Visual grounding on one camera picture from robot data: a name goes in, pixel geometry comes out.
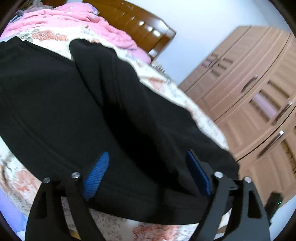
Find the black pants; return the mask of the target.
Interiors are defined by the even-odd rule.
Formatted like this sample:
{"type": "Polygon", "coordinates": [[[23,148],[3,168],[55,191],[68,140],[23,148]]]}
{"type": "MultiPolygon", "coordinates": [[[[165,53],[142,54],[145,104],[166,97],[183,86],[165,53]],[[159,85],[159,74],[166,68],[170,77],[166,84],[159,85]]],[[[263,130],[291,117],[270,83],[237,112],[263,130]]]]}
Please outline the black pants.
{"type": "Polygon", "coordinates": [[[237,179],[231,154],[191,114],[142,84],[114,49],[70,43],[72,60],[14,37],[1,43],[1,138],[38,179],[84,180],[109,164],[88,206],[136,221],[198,223],[208,205],[186,165],[193,150],[237,179]]]}

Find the floral cream bedspread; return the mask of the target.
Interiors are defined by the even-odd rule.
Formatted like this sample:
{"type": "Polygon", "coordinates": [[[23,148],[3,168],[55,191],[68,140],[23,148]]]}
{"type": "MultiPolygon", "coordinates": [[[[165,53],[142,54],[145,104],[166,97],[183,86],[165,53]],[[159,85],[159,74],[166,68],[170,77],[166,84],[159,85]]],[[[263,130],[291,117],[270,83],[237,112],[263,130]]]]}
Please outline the floral cream bedspread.
{"type": "MultiPolygon", "coordinates": [[[[23,41],[31,42],[70,58],[69,44],[74,39],[100,41],[106,47],[113,44],[85,27],[57,28],[34,27],[16,34],[23,41]]],[[[130,63],[136,70],[142,84],[186,108],[200,130],[221,148],[228,149],[224,134],[174,81],[159,74],[147,63],[124,49],[115,49],[118,56],[130,63]]],[[[5,143],[1,143],[1,212],[14,233],[25,238],[29,210],[41,182],[32,175],[12,154],[5,143]]],[[[107,240],[188,240],[196,225],[164,226],[115,217],[91,210],[95,220],[107,240]]]]}

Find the light wooden wardrobe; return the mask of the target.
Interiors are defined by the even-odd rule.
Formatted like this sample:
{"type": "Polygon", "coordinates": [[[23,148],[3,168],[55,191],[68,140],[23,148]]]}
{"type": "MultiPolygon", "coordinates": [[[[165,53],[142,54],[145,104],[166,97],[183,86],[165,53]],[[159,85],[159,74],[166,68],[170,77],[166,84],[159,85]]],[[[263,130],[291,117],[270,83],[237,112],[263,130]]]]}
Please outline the light wooden wardrobe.
{"type": "Polygon", "coordinates": [[[180,84],[215,122],[263,203],[295,196],[295,36],[239,26],[180,84]]]}

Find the brown wooden headboard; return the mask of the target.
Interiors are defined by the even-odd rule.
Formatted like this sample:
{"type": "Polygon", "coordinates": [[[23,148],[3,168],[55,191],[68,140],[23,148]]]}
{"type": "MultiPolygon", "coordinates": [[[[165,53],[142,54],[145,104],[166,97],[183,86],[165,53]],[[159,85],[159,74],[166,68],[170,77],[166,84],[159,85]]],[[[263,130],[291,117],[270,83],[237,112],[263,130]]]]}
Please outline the brown wooden headboard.
{"type": "Polygon", "coordinates": [[[146,63],[152,63],[176,32],[160,17],[128,1],[42,1],[146,63]]]}

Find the pink quilt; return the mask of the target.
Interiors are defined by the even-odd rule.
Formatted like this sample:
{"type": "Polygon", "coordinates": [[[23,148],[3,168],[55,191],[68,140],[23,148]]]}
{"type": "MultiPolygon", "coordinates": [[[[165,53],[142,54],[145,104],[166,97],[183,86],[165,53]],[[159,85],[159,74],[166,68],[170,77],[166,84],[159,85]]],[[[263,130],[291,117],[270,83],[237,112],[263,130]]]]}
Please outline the pink quilt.
{"type": "Polygon", "coordinates": [[[24,31],[41,27],[46,30],[63,30],[74,33],[95,34],[101,36],[132,56],[149,64],[149,55],[123,30],[119,30],[99,16],[98,10],[89,3],[68,3],[54,9],[41,9],[25,12],[19,20],[11,22],[4,29],[1,40],[8,39],[24,31]]]}

